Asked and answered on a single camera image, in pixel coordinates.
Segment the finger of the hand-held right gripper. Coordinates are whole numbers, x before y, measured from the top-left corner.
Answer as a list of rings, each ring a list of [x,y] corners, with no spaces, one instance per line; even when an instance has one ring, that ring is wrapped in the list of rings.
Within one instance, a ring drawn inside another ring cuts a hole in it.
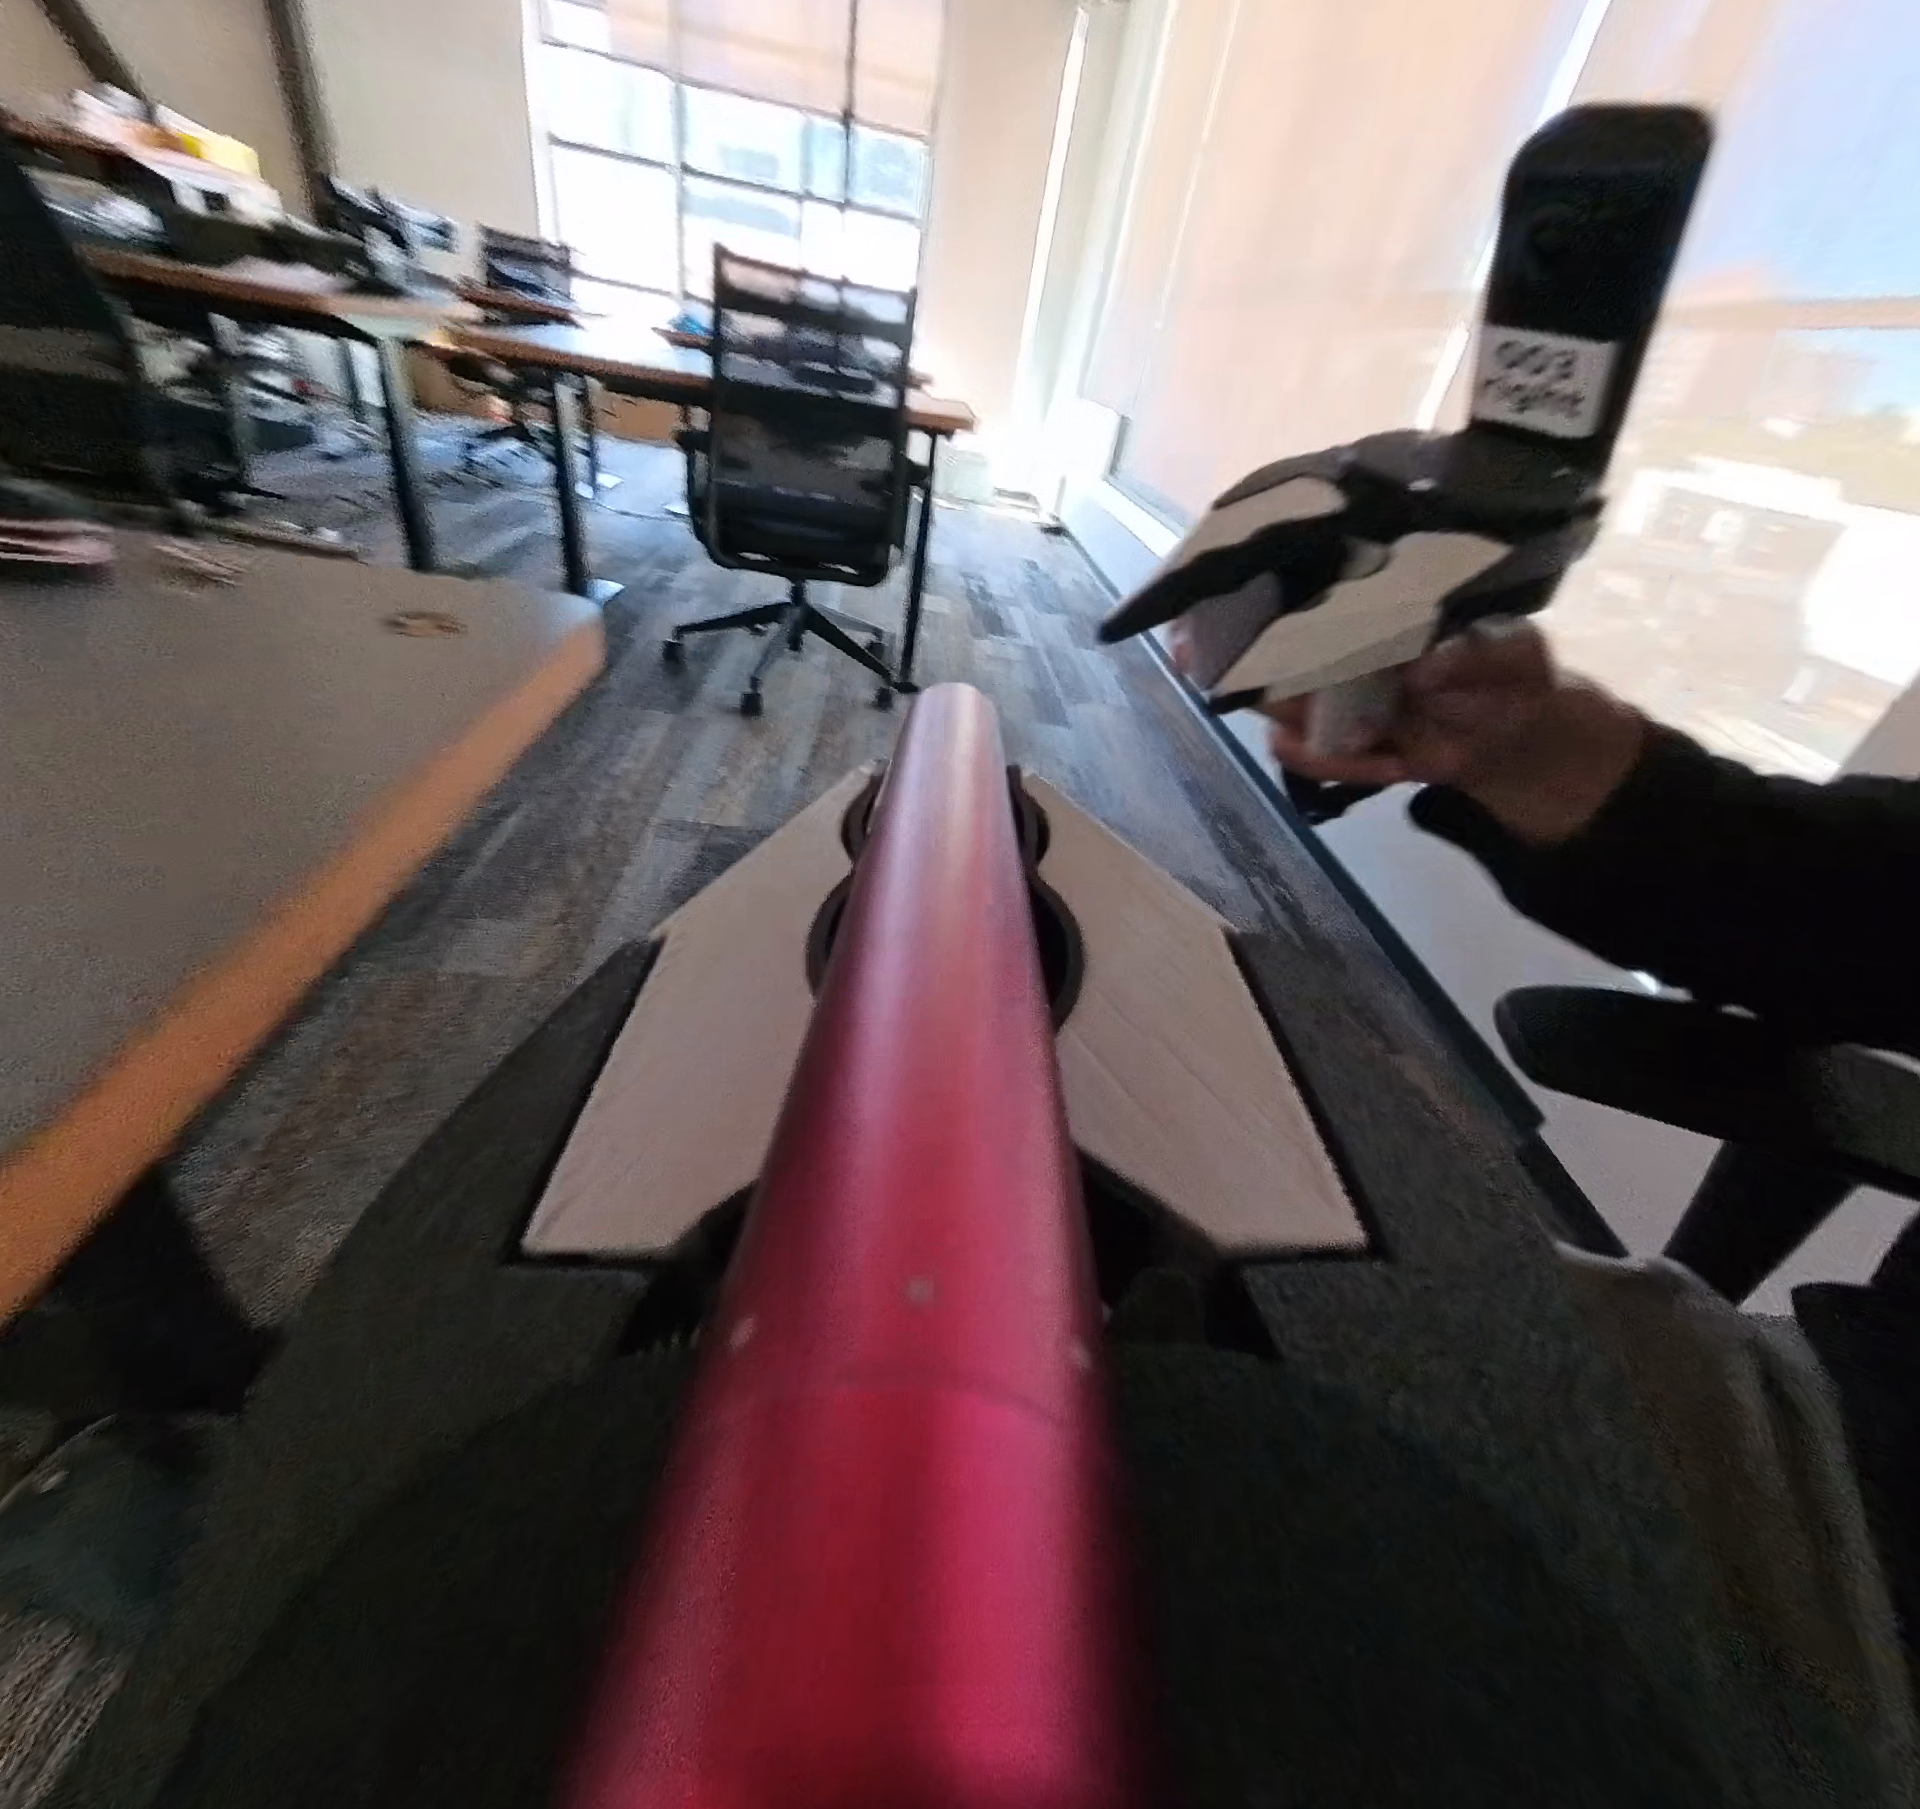
[[[1326,587],[1343,562],[1353,447],[1306,452],[1240,476],[1098,624],[1103,644],[1182,622],[1194,644],[1251,644],[1302,573]]]
[[[1411,534],[1382,546],[1369,573],[1344,574],[1318,601],[1268,621],[1207,686],[1209,706],[1313,693],[1405,664],[1431,640],[1447,596],[1512,552],[1475,534]]]

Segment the black mesh office chair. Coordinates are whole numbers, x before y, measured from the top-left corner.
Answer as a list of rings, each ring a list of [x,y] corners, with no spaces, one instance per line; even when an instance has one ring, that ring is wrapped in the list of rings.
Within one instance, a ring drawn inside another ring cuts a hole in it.
[[[737,696],[743,716],[762,712],[766,669],[806,640],[872,673],[877,709],[895,701],[885,633],[838,621],[808,591],[880,587],[905,548],[915,308],[910,289],[712,248],[711,393],[703,420],[675,435],[689,526],[714,566],[774,573],[786,591],[674,627],[660,655],[679,669],[691,638],[764,628]]]

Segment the person's right forearm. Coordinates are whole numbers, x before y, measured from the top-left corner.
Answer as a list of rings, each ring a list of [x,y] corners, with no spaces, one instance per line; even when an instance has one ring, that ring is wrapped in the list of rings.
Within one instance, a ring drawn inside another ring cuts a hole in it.
[[[1656,724],[1572,837],[1527,844],[1449,789],[1418,830],[1592,956],[1808,1040],[1917,1054],[1917,784],[1752,771]]]

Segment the person's right hand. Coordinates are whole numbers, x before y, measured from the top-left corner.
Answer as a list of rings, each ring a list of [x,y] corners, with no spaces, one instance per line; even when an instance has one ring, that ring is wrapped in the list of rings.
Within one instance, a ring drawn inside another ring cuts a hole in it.
[[[1327,746],[1315,693],[1268,696],[1273,760],[1364,789],[1457,791],[1527,844],[1580,833],[1638,765],[1652,723],[1603,686],[1561,669],[1527,621],[1478,622],[1394,670],[1387,716]]]

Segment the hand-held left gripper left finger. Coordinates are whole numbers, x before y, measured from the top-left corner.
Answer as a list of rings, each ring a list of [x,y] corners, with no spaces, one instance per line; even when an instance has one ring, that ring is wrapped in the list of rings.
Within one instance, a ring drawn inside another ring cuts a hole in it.
[[[845,774],[674,911],[521,1236],[533,1261],[658,1261],[762,1166],[812,1018],[808,945],[850,875]]]

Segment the beige roller blind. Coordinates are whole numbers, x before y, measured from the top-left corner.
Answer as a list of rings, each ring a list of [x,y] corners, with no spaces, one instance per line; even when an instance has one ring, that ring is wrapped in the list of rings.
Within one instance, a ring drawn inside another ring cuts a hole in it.
[[[1673,308],[1916,299],[1916,0],[1174,0],[1087,393],[1178,518],[1457,416],[1500,179],[1585,102],[1715,149]]]
[[[946,0],[603,0],[610,50],[686,84],[926,140]]]

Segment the red electric screwdriver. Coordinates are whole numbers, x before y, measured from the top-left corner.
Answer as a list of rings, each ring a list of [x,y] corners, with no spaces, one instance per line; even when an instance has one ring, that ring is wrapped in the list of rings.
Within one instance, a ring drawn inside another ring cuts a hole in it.
[[[1009,766],[885,766],[554,1804],[1158,1804]]]

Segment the large window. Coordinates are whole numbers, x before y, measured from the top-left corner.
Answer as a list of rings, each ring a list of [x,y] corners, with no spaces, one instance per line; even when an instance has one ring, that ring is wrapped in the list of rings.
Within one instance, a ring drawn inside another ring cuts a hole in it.
[[[587,278],[704,298],[712,248],[912,288],[951,380],[1009,376],[1059,211],[1083,0],[946,0],[926,140],[617,56],[603,0],[531,0],[551,211]]]
[[[1916,299],[1673,308],[1671,283],[1549,624],[1696,739],[1823,777],[1916,676]]]

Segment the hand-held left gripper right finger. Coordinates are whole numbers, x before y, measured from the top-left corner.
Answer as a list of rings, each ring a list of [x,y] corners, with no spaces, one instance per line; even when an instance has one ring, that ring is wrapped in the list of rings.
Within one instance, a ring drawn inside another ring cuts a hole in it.
[[[1218,1255],[1369,1234],[1229,944],[1229,923],[1043,777],[1035,873],[1080,935],[1056,1034],[1076,1145]]]

